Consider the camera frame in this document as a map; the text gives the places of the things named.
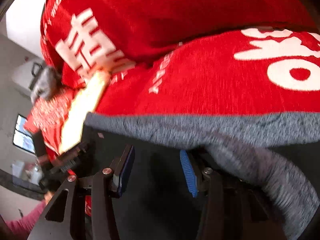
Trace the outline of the black pants with grey waistband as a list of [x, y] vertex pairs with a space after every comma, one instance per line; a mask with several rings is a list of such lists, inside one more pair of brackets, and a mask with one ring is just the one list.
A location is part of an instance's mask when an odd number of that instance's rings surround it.
[[198, 176], [206, 168], [257, 185], [281, 212], [288, 239], [319, 221], [319, 114], [244, 116], [88, 113], [84, 126], [185, 150]]

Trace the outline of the red embroidered pillow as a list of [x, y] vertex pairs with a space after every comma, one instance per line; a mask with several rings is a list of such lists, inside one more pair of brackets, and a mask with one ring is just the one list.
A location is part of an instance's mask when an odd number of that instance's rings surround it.
[[48, 101], [38, 98], [27, 117], [24, 128], [31, 133], [40, 130], [48, 144], [59, 144], [61, 127], [68, 116], [74, 94], [74, 90], [62, 87]]

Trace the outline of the window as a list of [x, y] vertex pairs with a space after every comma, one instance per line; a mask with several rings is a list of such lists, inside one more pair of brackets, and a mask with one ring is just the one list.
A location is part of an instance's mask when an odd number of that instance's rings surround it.
[[12, 144], [29, 154], [35, 155], [35, 148], [31, 134], [24, 129], [26, 118], [20, 114], [17, 115], [15, 129], [12, 138]]

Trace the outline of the cream white towel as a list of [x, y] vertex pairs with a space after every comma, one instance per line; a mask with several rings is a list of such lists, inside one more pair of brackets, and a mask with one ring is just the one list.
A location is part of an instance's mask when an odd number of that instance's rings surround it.
[[58, 153], [70, 150], [81, 141], [86, 115], [94, 112], [110, 81], [110, 74], [103, 70], [95, 72], [84, 89], [79, 90], [71, 103], [68, 118], [61, 128], [61, 142]]

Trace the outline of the grey cloth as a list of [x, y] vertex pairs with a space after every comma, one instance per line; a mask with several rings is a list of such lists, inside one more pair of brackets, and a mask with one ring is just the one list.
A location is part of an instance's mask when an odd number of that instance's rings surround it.
[[52, 66], [47, 66], [38, 78], [30, 95], [31, 103], [35, 105], [39, 98], [49, 101], [57, 92], [61, 83], [61, 75]]

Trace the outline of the red wedding bedspread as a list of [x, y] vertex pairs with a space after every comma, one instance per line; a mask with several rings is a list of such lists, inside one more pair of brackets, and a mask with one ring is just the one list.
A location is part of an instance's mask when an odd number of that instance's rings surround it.
[[319, 114], [319, 34], [248, 28], [180, 44], [110, 74], [94, 114]]

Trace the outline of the red folded wedding quilt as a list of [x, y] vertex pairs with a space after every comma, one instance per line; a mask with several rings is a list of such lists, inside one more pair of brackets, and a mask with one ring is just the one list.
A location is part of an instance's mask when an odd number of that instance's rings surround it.
[[46, 0], [45, 61], [84, 87], [97, 66], [154, 61], [180, 42], [250, 26], [315, 30], [300, 0]]

